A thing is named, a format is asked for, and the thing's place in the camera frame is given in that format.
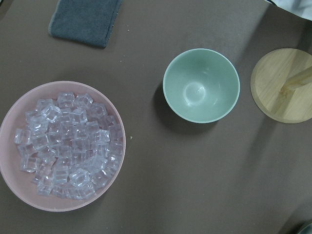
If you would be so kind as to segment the pile of ice cubes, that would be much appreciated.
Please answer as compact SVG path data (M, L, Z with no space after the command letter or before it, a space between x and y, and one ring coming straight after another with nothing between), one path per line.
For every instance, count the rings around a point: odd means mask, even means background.
M20 170L32 173L39 195L88 199L116 175L123 150L122 127L106 106L72 92L37 101L14 142Z

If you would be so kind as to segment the wooden cup tree stand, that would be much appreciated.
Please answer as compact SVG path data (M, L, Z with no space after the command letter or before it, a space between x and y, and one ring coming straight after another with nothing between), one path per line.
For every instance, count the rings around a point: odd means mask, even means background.
M293 48L263 56L251 75L251 93L259 109L283 123L312 118L312 56Z

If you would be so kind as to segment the green bowl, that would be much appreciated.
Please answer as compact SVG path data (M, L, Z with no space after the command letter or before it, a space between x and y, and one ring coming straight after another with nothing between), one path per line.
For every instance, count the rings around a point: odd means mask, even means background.
M179 117L211 123L236 105L240 80L234 65L217 51L196 48L176 56L162 82L166 102Z

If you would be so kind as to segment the grey folded cloth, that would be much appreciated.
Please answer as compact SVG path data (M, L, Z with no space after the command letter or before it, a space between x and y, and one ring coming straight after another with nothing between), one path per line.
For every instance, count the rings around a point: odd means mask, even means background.
M105 48L120 0L59 0L49 23L51 36Z

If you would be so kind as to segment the pink bowl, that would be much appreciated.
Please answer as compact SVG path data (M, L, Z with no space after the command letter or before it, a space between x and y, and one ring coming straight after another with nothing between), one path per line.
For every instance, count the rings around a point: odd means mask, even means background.
M57 98L59 92L88 93L96 102L105 104L108 113L115 116L117 123L122 123L116 107L103 93L74 81L55 81L40 85L13 104L0 128L0 172L7 186L19 199L32 207L49 212L67 212L82 208L100 198L116 179L113 176L105 187L98 189L88 199L74 200L38 195L35 184L30 181L31 175L20 171L20 155L14 143L15 130L26 124L24 112L35 108L38 99Z

